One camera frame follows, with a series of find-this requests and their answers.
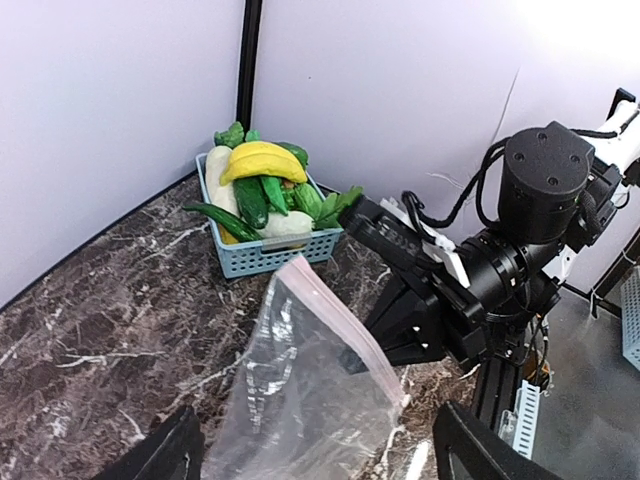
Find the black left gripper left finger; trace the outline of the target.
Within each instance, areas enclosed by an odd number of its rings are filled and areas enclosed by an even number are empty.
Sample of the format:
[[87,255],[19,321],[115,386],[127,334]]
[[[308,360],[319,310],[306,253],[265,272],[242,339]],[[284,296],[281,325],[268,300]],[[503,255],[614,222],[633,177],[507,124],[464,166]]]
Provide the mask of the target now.
[[95,480],[201,478],[205,435],[192,406],[181,406]]

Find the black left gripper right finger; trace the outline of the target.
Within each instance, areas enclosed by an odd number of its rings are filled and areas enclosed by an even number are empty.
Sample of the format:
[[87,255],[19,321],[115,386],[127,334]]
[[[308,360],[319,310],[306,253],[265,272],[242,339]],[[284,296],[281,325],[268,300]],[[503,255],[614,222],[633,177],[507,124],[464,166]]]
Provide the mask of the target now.
[[439,479],[455,478],[453,457],[471,479],[559,479],[518,454],[456,402],[440,406],[432,432]]

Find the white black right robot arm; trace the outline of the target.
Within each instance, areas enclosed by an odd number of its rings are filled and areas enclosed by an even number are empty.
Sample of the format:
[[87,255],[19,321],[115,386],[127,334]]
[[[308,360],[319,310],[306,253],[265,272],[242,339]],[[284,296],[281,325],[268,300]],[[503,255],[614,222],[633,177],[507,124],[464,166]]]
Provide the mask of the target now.
[[492,145],[467,188],[476,200],[494,164],[498,216],[459,244],[445,242],[412,192],[355,208],[354,236],[393,270],[365,323],[391,364],[523,360],[528,325],[558,302],[578,253],[639,181],[638,100],[618,90],[598,130],[551,122]]

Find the yellow toy banana bunch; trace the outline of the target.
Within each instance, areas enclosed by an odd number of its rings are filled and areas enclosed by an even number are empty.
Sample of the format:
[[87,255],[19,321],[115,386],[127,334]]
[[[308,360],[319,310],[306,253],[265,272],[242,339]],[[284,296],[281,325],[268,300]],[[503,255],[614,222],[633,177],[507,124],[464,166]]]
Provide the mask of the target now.
[[306,183],[306,171],[296,156],[275,143],[252,141],[231,151],[220,185],[228,185],[241,178],[267,175],[285,178],[293,183]]

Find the clear zip top bag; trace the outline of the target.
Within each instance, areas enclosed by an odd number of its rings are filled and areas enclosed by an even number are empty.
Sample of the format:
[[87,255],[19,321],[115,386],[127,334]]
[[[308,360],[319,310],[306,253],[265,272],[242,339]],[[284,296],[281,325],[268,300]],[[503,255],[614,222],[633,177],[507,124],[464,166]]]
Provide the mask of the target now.
[[302,256],[269,282],[204,479],[355,479],[405,393],[381,347]]

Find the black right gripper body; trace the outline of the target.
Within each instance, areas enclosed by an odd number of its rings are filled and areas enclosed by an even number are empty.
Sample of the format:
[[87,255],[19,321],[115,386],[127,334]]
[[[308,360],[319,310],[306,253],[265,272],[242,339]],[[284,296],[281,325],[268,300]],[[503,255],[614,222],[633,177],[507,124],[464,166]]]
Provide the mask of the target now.
[[364,326],[393,366],[449,356],[468,372],[490,359],[484,307],[445,273],[395,271]]

